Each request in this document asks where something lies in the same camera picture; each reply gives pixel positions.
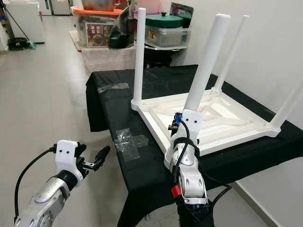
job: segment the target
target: table surface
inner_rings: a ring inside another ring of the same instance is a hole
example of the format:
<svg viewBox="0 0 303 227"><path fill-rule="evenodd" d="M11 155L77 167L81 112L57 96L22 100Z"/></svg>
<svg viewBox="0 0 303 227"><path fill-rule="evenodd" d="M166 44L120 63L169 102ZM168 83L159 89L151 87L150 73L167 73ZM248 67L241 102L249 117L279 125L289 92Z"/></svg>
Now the table surface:
<svg viewBox="0 0 303 227"><path fill-rule="evenodd" d="M196 68L190 65L145 69L143 99L187 93ZM210 77L206 89L213 87L216 78ZM119 83L127 83L129 88L97 92L98 87ZM133 136L144 135L149 140L148 146L137 148L140 158L125 161L122 153L117 152L129 192L118 226L135 226L144 215L173 203L171 176L163 165L164 156L139 114L131 109L133 89L134 70L94 72L87 82L91 131L109 129L115 140L116 131L129 128ZM274 116L272 111L228 83L224 83L223 92L267 121ZM302 156L303 131L287 121L281 129L276 138L263 137L200 157L199 164L212 177L230 183ZM218 186L207 179L205 183L208 190Z"/></svg>

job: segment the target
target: tape strip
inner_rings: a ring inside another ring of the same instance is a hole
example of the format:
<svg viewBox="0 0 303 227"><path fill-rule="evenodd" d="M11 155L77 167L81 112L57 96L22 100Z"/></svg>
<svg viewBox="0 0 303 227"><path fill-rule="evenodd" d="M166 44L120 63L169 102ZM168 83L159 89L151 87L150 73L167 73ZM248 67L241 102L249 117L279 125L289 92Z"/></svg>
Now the tape strip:
<svg viewBox="0 0 303 227"><path fill-rule="evenodd" d="M101 94L110 89L126 89L129 88L128 83L109 84L102 87L98 87L98 93Z"/></svg>
<svg viewBox="0 0 303 227"><path fill-rule="evenodd" d="M130 129L116 131L118 139L114 140L117 151L122 152L124 161L140 158L138 147L148 145L148 139L144 135L132 136Z"/></svg>

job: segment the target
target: black cable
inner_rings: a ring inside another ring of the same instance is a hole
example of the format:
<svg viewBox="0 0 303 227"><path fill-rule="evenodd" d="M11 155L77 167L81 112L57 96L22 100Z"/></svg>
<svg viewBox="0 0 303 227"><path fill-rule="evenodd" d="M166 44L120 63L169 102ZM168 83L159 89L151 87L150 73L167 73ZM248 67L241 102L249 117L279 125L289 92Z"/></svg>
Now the black cable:
<svg viewBox="0 0 303 227"><path fill-rule="evenodd" d="M212 180L212 181L214 181L214 182L217 182L219 185L222 185L222 186L226 187L226 188L225 188L222 192L220 192L220 193L216 196L216 198L213 200L213 205L212 205L212 209L213 209L214 206L215 206L215 204L218 202L218 200L219 200L222 196L224 196L224 194L227 193L230 189L232 189L232 187L231 187L230 185L226 184L226 183L223 183L223 182L221 182L221 181L218 181L217 179L212 178L210 175L208 175L208 174L203 170L202 165L199 165L199 167L200 167L200 171L202 172L202 174L203 174L204 176L206 176L208 179L210 179L210 180Z"/></svg>
<svg viewBox="0 0 303 227"><path fill-rule="evenodd" d="M42 154L38 155L35 159L33 159L33 161L31 161L25 168L24 170L21 172L17 183L16 183L16 188L15 188L15 217L14 217L14 223L17 220L17 217L19 216L19 207L18 207L18 193L19 193L19 186L21 183L21 180L24 176L24 174L26 173L26 171L41 157L43 157L44 155L46 155L48 152L53 152L54 147L49 148L48 150L46 150L45 152L43 152Z"/></svg>
<svg viewBox="0 0 303 227"><path fill-rule="evenodd" d="M175 166L175 168L173 170L174 183L177 183L177 178L178 178L178 173L179 173L179 165L180 165L180 162L181 162L181 160L183 158L183 155L184 155L184 153L186 151L186 148L187 148L187 146L189 144L189 129L188 129L187 125L184 123L184 121L182 121L182 119L180 119L179 121L180 121L181 124L183 124L183 126L184 126L184 128L186 130L186 141L185 141L184 148L183 148L183 150L182 150L182 152L181 152L181 154L180 154L180 156L179 156L179 158L177 160L176 166Z"/></svg>

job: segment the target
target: green lid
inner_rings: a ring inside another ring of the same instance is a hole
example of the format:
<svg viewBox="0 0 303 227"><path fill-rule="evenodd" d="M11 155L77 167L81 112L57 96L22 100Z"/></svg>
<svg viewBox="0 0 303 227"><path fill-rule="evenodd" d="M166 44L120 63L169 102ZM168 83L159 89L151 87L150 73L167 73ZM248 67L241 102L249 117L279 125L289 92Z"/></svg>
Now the green lid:
<svg viewBox="0 0 303 227"><path fill-rule="evenodd" d="M183 26L183 18L171 15L166 16L165 14L166 12L161 12L161 15L146 16L145 24L161 28L176 28Z"/></svg>

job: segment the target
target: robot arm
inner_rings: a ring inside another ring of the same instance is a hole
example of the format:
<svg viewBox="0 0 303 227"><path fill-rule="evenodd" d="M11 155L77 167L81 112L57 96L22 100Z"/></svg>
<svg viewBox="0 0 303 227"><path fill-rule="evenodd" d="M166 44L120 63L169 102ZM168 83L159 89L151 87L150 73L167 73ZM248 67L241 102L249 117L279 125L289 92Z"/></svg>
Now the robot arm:
<svg viewBox="0 0 303 227"><path fill-rule="evenodd" d="M218 199L231 189L206 173L204 176L227 188L210 203L204 179L199 171L199 141L202 116L197 111L184 109L176 113L169 129L172 130L170 148L165 154L165 166L172 172L174 183L172 194L178 207L180 226L214 227L213 207Z"/></svg>
<svg viewBox="0 0 303 227"><path fill-rule="evenodd" d="M85 162L80 155L86 145L60 140L56 148L58 174L51 177L34 194L29 206L17 217L15 227L51 227L64 207L74 187L79 187L89 173L97 171L110 151L106 146L96 156L94 163Z"/></svg>

